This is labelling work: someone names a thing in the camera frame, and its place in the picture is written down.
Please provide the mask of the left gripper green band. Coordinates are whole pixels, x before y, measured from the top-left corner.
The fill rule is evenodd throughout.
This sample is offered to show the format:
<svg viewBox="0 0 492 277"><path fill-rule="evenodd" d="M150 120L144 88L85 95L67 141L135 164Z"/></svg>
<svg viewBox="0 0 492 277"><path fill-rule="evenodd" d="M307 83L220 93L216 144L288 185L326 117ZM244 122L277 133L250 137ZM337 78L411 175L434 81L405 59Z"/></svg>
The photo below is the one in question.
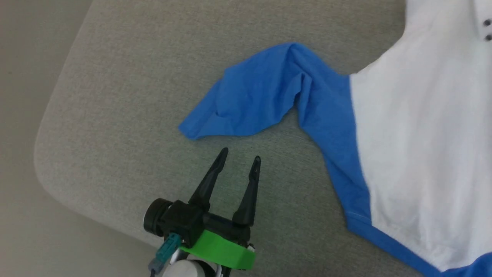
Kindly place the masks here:
<svg viewBox="0 0 492 277"><path fill-rule="evenodd" d="M163 244L149 264L150 270L161 270L181 253L191 254L221 268L251 270L256 254L248 243L249 227L254 225L261 158L256 156L248 174L248 185L233 222L209 213L211 193L228 156L223 148L188 203L162 198L153 201L144 219L144 229L160 238Z"/></svg>

